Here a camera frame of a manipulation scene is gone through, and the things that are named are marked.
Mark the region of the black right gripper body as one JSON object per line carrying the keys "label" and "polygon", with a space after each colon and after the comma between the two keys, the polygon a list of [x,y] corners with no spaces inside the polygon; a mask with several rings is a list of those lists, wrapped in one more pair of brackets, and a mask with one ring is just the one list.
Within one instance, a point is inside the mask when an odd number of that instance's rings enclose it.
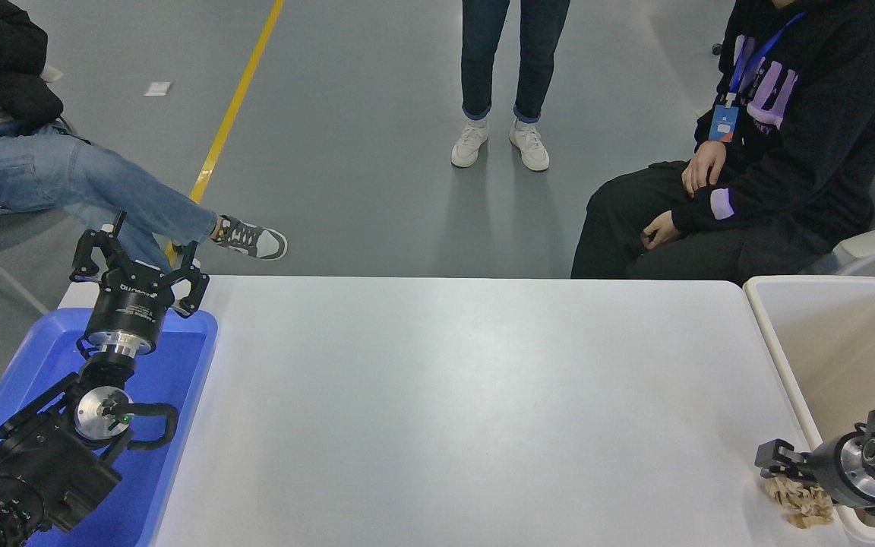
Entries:
{"label": "black right gripper body", "polygon": [[824,442],[810,454],[810,467],[820,488],[837,504],[861,506],[861,491],[855,483],[861,478],[861,449],[858,434],[844,434]]}

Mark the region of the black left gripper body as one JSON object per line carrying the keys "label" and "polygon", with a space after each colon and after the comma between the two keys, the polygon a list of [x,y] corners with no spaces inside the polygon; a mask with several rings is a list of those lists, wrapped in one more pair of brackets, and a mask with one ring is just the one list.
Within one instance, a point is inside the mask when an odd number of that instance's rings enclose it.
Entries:
{"label": "black left gripper body", "polygon": [[100,277],[100,294],[84,330],[90,345],[131,339],[135,349],[156,349],[173,300],[160,294],[163,272],[140,262],[114,267]]}

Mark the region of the person's left hand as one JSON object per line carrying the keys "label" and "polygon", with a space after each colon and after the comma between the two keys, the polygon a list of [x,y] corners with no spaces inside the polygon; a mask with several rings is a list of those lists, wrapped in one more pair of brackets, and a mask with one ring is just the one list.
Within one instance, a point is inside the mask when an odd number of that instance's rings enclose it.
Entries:
{"label": "person's left hand", "polygon": [[653,251],[684,238],[677,228],[673,211],[667,210],[656,216],[641,232],[641,243],[646,251]]}

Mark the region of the person's right hand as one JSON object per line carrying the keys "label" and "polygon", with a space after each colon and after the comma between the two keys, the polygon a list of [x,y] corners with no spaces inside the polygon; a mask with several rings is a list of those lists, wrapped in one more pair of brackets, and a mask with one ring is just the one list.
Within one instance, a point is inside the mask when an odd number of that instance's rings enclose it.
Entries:
{"label": "person's right hand", "polygon": [[718,184],[727,150],[725,143],[705,140],[698,146],[693,157],[681,173],[681,183],[691,198],[705,187]]}

